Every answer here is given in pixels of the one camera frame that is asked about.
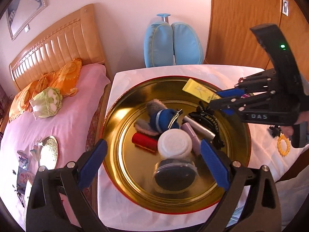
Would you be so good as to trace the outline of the black claw hair clip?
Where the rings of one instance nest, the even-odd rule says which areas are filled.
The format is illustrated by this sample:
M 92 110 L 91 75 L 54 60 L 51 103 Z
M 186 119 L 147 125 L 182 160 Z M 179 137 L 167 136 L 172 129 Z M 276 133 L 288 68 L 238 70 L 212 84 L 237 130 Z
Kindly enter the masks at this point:
M 225 143 L 220 136 L 219 125 L 216 117 L 214 116 L 214 111 L 208 105 L 205 106 L 200 100 L 196 111 L 189 113 L 188 116 L 214 133 L 215 137 L 212 143 L 217 150 L 221 150 L 221 148 L 225 146 Z

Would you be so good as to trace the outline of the black pearl bow clip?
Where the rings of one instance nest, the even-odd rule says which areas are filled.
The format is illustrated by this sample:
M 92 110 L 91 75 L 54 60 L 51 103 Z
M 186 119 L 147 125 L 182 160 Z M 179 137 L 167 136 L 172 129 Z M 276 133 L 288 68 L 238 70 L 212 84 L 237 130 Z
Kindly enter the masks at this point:
M 280 137 L 282 133 L 281 127 L 278 125 L 269 126 L 269 133 L 273 138 Z

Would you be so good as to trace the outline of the pink lipstick tube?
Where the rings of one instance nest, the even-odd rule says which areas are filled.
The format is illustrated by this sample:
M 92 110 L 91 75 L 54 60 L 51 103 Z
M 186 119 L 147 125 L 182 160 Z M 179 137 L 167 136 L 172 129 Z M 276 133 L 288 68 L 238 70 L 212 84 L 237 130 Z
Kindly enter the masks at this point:
M 194 129 L 189 123 L 182 124 L 180 128 L 190 136 L 192 140 L 192 150 L 196 156 L 199 156 L 201 154 L 201 141 L 195 133 Z

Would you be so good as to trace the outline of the yellow cosmetic tube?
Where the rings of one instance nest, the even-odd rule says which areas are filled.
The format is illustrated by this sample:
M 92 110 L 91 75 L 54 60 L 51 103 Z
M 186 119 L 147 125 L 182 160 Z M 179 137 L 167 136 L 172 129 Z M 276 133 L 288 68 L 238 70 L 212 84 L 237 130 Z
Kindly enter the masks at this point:
M 206 86 L 196 82 L 192 78 L 190 78 L 185 86 L 182 88 L 183 91 L 189 93 L 200 100 L 203 100 L 206 103 L 210 103 L 212 100 L 220 99 L 221 97 L 217 95 L 215 92 L 208 89 Z

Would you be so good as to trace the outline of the clear round compact case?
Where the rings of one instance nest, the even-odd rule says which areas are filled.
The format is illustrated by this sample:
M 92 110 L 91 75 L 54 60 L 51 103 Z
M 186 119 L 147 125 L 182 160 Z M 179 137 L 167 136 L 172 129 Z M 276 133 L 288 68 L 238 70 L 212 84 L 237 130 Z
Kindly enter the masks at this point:
M 197 176 L 197 167 L 192 161 L 168 158 L 155 165 L 152 183 L 159 193 L 182 193 L 194 184 Z

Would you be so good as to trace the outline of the white round jar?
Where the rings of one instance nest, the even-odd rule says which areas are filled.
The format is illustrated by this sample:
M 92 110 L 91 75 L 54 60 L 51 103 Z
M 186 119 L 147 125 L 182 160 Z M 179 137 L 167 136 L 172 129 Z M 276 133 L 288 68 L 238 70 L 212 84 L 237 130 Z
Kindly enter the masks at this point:
M 159 155 L 164 158 L 183 159 L 192 151 L 190 136 L 181 129 L 165 131 L 158 140 Z

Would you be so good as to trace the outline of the round gold tin box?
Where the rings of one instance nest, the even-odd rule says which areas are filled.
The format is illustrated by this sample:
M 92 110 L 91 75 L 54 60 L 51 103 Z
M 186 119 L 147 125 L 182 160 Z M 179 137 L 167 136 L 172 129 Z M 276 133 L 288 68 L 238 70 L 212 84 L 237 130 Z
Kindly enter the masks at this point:
M 201 155 L 193 150 L 185 160 L 197 167 L 198 176 L 185 192 L 159 193 L 154 189 L 152 176 L 155 165 L 163 160 L 159 152 L 150 152 L 136 147 L 132 136 L 137 131 L 134 123 L 138 119 L 149 121 L 146 104 L 158 99 L 171 109 L 182 109 L 177 122 L 189 123 L 200 141 L 206 139 L 213 148 L 214 133 L 188 116 L 196 111 L 200 99 L 182 90 L 189 77 L 165 76 L 144 81 L 126 91 L 111 107 L 106 116 L 102 137 L 107 142 L 105 170 L 118 190 L 132 202 L 148 210 L 164 214 L 188 214 L 204 210 L 216 204 L 223 195 Z M 221 148 L 228 158 L 248 165 L 251 154 L 251 137 L 247 124 L 233 115 L 214 111 L 219 125 Z

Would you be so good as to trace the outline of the red lipstick case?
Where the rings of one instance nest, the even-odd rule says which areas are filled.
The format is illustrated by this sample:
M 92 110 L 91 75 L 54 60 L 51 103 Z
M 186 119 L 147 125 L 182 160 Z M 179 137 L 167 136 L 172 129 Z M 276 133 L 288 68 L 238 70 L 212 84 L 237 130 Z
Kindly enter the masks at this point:
M 150 152 L 158 151 L 158 141 L 155 138 L 142 134 L 140 132 L 136 132 L 132 136 L 132 143 L 139 148 Z

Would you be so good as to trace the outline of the blue plush hair clip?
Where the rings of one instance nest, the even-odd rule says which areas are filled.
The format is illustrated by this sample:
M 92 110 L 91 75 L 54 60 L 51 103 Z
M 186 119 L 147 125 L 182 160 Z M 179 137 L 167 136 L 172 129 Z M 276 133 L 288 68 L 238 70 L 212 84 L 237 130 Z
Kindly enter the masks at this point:
M 170 129 L 179 129 L 177 120 L 182 115 L 182 109 L 171 109 L 158 99 L 146 104 L 149 121 L 138 119 L 134 123 L 137 132 L 148 136 L 159 136 Z

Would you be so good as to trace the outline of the purple small tube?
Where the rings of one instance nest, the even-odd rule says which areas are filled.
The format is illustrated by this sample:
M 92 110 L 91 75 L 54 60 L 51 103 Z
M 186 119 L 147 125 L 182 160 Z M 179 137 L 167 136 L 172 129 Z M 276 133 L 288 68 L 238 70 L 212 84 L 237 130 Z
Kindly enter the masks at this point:
M 254 93 L 246 93 L 241 96 L 241 98 L 248 98 L 254 96 Z

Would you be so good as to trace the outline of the gold tin lid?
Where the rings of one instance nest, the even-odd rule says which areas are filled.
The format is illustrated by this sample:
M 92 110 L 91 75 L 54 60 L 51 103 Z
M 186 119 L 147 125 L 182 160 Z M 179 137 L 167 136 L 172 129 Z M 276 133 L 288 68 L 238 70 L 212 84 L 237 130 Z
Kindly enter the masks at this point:
M 38 147 L 38 165 L 45 166 L 48 170 L 55 169 L 59 157 L 59 146 L 57 139 L 54 136 L 47 136 L 38 143 Z

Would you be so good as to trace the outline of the pink bed sheet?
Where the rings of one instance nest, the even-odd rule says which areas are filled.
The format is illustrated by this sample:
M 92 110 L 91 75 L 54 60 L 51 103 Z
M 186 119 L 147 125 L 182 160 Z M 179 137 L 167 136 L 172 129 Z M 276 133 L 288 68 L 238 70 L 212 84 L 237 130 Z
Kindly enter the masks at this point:
M 27 210 L 15 191 L 18 150 L 29 153 L 38 139 L 54 136 L 60 149 L 57 165 L 62 168 L 69 161 L 77 161 L 86 150 L 92 118 L 109 83 L 104 65 L 83 66 L 77 94 L 65 97 L 55 116 L 35 119 L 33 113 L 24 112 L 7 124 L 1 141 L 1 199 L 22 230 L 26 228 Z

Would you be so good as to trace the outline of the green cabbage plush toy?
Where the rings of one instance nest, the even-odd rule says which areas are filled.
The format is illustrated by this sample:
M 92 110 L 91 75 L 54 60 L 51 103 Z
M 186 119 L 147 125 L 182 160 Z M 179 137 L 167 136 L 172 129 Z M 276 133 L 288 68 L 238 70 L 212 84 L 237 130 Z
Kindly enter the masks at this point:
M 60 90 L 48 87 L 31 99 L 30 105 L 35 120 L 55 116 L 62 107 Z

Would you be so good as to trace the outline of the orange pillow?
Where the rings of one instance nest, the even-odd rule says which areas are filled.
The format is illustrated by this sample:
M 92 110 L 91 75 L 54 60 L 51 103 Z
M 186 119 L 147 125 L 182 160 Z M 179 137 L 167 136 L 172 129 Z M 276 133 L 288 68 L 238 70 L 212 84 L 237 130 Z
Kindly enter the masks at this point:
M 37 81 L 31 82 L 22 89 L 13 99 L 9 110 L 9 121 L 15 120 L 30 107 L 30 100 L 48 87 L 56 88 L 63 97 L 76 95 L 76 87 L 80 77 L 82 60 L 74 59 L 65 64 L 60 70 L 49 72 Z

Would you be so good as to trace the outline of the wooden bed headboard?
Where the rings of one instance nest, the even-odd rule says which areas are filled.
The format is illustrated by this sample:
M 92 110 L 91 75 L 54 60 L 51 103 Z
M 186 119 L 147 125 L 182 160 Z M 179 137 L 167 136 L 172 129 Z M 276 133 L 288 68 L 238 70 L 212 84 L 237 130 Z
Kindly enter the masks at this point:
M 58 71 L 73 59 L 83 65 L 99 63 L 110 68 L 95 21 L 95 6 L 88 4 L 56 21 L 35 37 L 9 65 L 16 91 L 43 74 Z

